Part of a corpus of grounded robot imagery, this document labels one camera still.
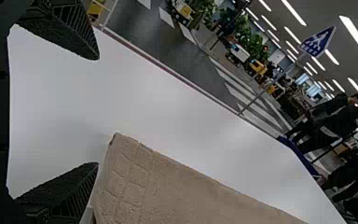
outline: white stripe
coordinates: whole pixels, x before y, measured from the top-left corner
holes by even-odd
[[[142,5],[144,5],[144,7],[146,7],[147,9],[150,10],[151,8],[151,2],[150,0],[138,0],[138,2]]]
[[[166,12],[164,9],[162,9],[161,7],[158,8],[159,9],[159,17],[164,20],[165,22],[167,22],[173,29],[175,28],[175,25],[173,24],[172,21],[172,17],[170,14],[168,14],[168,12]]]
[[[157,60],[156,58],[153,58],[150,54],[146,53],[144,50],[136,47],[135,45],[133,45],[130,41],[126,40],[124,37],[122,37],[121,35],[116,34],[114,31],[112,31],[111,29],[104,27],[104,30],[106,30],[107,32],[109,32],[111,35],[114,35],[116,38],[120,39],[121,41],[125,42],[126,44],[130,45],[132,48],[137,49],[138,51],[142,52],[144,55],[146,55],[151,61],[153,61],[154,63],[157,63],[158,65],[160,65],[161,67],[164,67],[165,69],[169,70],[170,72],[174,73],[176,75],[176,78],[178,79],[182,79],[186,82],[186,84],[188,84],[188,86],[190,86],[191,88],[202,92],[202,94],[206,95],[207,97],[209,97],[210,99],[219,102],[219,104],[223,105],[224,108],[226,108],[227,110],[231,111],[234,114],[238,114],[238,112],[236,110],[234,110],[233,108],[231,108],[230,106],[228,106],[226,103],[222,102],[221,100],[217,99],[216,97],[212,96],[209,92],[203,90],[202,88],[200,88],[199,86],[197,86],[196,84],[194,84],[192,81],[188,80],[187,78],[179,75],[177,72],[175,72],[174,70],[172,70],[170,67],[168,67],[167,65],[165,65],[164,63],[160,62],[159,60]]]
[[[235,86],[235,88],[237,88],[238,90],[240,90],[243,94],[247,95],[248,97],[250,97],[251,99],[252,98],[255,98],[255,96],[250,93],[249,91],[247,91],[244,87],[242,87],[240,84],[238,84],[237,82],[233,81],[231,78],[228,77],[228,75],[226,75],[226,73],[220,71],[218,68],[216,68],[217,70],[217,73],[222,77],[224,78],[227,82],[231,83],[231,85]],[[263,106],[266,110],[267,107],[263,104],[262,101],[260,100],[256,100],[261,106]]]
[[[220,70],[222,70],[223,72],[225,72],[226,74],[229,74],[230,77],[232,77],[233,79],[237,80],[241,85],[243,85],[244,87],[246,87],[248,90],[253,91],[253,89],[245,84],[242,80],[240,80],[238,77],[236,77],[234,74],[232,74],[230,71],[228,71],[222,64],[220,64],[219,62],[217,62],[215,59],[209,57],[209,59],[217,66],[219,67]]]
[[[180,22],[179,22],[179,26],[180,26],[180,29],[182,30],[182,33],[185,36],[185,38],[187,38],[189,41],[193,42],[193,44],[197,45],[196,41],[193,38],[193,35],[187,30],[187,28]]]
[[[237,104],[237,106],[240,108],[240,110],[243,110],[243,106]],[[243,115],[241,115],[243,118],[248,119],[250,122],[252,122],[255,126],[258,128],[264,130],[266,133],[269,133],[273,137],[278,137],[281,135],[276,129],[269,126],[264,120],[258,118],[256,115],[252,114],[249,110],[245,110],[243,112]]]
[[[290,126],[289,122],[287,122],[287,120],[282,116],[282,114],[277,110],[277,108],[275,108],[275,106],[269,100],[265,101],[267,102],[267,104],[269,104],[269,106],[271,106],[272,110],[278,115],[284,125],[286,125],[289,130],[292,130],[292,126]]]
[[[240,101],[242,101],[243,103],[245,103],[246,105],[248,105],[249,103],[251,103],[250,100],[246,99],[243,95],[241,95],[239,92],[237,92],[236,90],[234,90],[232,87],[228,86],[228,84],[226,84],[226,87],[228,88],[229,92],[235,96],[237,99],[239,99]],[[265,110],[261,109],[260,107],[258,107],[258,105],[252,104],[251,108],[253,110],[255,110],[256,112],[258,112],[261,116],[263,116],[265,119],[271,121],[272,123],[274,123],[277,127],[281,127],[281,125],[278,123],[278,121],[273,118],[269,113],[267,113]]]

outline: ceiling light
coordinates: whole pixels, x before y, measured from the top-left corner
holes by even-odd
[[[264,20],[266,23],[268,23],[268,25],[269,25],[272,29],[274,29],[274,31],[277,31],[277,28],[276,28],[265,16],[261,15],[261,18],[263,18],[263,20]]]
[[[324,83],[327,85],[328,89],[334,91],[333,87],[328,82],[325,81]]]
[[[342,22],[347,27],[348,31],[351,33],[352,37],[354,38],[354,40],[358,44],[358,30],[354,26],[354,24],[351,21],[351,19],[349,19],[348,17],[344,17],[344,16],[339,16],[339,18],[342,20]]]
[[[258,0],[261,5],[263,5],[263,7],[268,10],[268,11],[272,11],[271,8],[269,7],[269,5],[267,5],[267,3],[265,3],[263,0]]]
[[[275,40],[273,40],[273,39],[271,39],[271,40],[279,49],[281,49],[281,46]]]
[[[318,64],[318,66],[322,69],[322,70],[326,70],[325,68],[324,68],[324,66],[321,64],[321,63],[319,63],[319,61],[315,58],[315,57],[311,57],[312,58],[312,60],[316,63],[316,64]]]
[[[304,70],[306,70],[313,77],[312,72],[306,66],[304,66]]]
[[[333,61],[333,63],[335,63],[336,65],[339,65],[339,62],[337,61],[337,59],[333,56],[333,54],[331,54],[331,52],[328,49],[325,51],[325,53],[330,58],[330,60]]]
[[[293,45],[292,45],[289,41],[286,40],[286,44],[287,44],[296,54],[299,54],[298,50],[297,50],[295,47],[293,47]]]
[[[313,83],[315,83],[315,85],[316,85],[317,87],[319,87],[319,89],[322,88],[321,86],[319,86],[319,84],[318,84],[317,82],[314,81]]]
[[[269,32],[269,34],[270,35],[272,35],[272,37],[276,40],[276,41],[280,41],[279,39],[278,39],[278,37],[276,36],[276,35],[274,35],[270,30],[268,30],[268,32]]]
[[[292,51],[290,51],[290,49],[287,50],[287,52],[290,53],[290,56],[292,56],[295,60],[298,60],[298,58],[296,57],[296,55],[294,53],[292,53]]]
[[[318,81],[318,83],[319,83],[319,85],[321,85],[321,87],[324,88],[325,91],[327,91],[327,88],[325,87],[325,85],[322,82]]]
[[[289,28],[287,28],[286,26],[284,27],[284,29],[286,30],[287,33],[289,33],[289,35],[297,42],[297,44],[301,44],[301,41],[297,38],[297,36],[295,36],[295,34],[293,34],[293,32],[291,30],[289,30]]]
[[[263,28],[261,28],[261,26],[257,22],[254,21],[254,23],[255,23],[255,26],[258,27],[258,29],[260,29],[263,33],[265,32],[265,30]]]
[[[318,71],[316,71],[316,69],[314,67],[312,67],[312,65],[310,65],[310,63],[306,63],[306,64],[315,74],[318,74]]]
[[[348,77],[348,80],[350,81],[352,86],[358,91],[358,85],[356,84],[356,82],[354,82],[353,79],[351,79],[350,77]]]
[[[257,16],[253,13],[253,11],[251,11],[251,9],[249,9],[249,8],[247,7],[247,8],[246,8],[246,11],[248,11],[248,12],[249,12],[249,14],[251,14],[251,15],[253,16],[253,18],[255,18],[255,20],[257,20],[257,21],[258,21]]]
[[[344,88],[342,88],[341,85],[339,85],[339,83],[338,83],[337,81],[335,81],[335,80],[333,79],[333,82],[334,82],[334,84],[336,84],[336,86],[337,86],[342,92],[345,92]]]
[[[303,19],[298,15],[295,9],[290,5],[290,3],[286,0],[282,0],[283,4],[289,9],[289,11],[296,17],[296,19],[300,22],[301,25],[307,26],[307,24],[303,21]]]
[[[290,55],[286,55],[289,59],[290,59],[290,61],[292,61],[293,63],[295,63],[296,62],[296,60],[294,59],[294,58],[292,58],[292,56],[290,56]]]

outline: white table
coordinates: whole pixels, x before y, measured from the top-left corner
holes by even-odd
[[[14,197],[82,162],[101,161],[121,132],[304,221],[345,223],[289,148],[96,35],[101,60],[90,62],[12,28],[7,183]]]

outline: person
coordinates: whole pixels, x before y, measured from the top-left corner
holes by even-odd
[[[358,128],[358,106],[347,105],[334,116],[320,121],[317,131],[310,139],[300,144],[298,149],[309,153],[319,148],[328,147],[340,138],[346,138]]]
[[[267,65],[267,72],[258,80],[258,84],[263,85],[267,78],[274,78],[274,69],[276,68],[274,63],[269,63]]]
[[[322,189],[327,190],[333,187],[341,189],[349,184],[351,185],[348,188],[333,196],[334,203],[349,199],[358,192],[358,159],[349,161],[336,169],[322,184]]]
[[[295,144],[297,144],[299,140],[301,140],[307,134],[312,133],[312,131],[317,128],[315,124],[319,120],[330,117],[332,114],[346,105],[358,105],[358,93],[351,97],[348,97],[345,93],[341,93],[338,94],[333,100],[313,107],[306,113],[308,120],[306,122],[298,123],[297,126],[287,132],[285,136],[289,139],[294,133],[297,133],[297,135],[292,140]]]

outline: blue sign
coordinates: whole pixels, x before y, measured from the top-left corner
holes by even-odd
[[[309,54],[311,57],[319,58],[330,44],[336,29],[336,26],[331,26],[325,30],[322,30],[318,34],[304,40],[304,42],[302,42],[298,48]]]

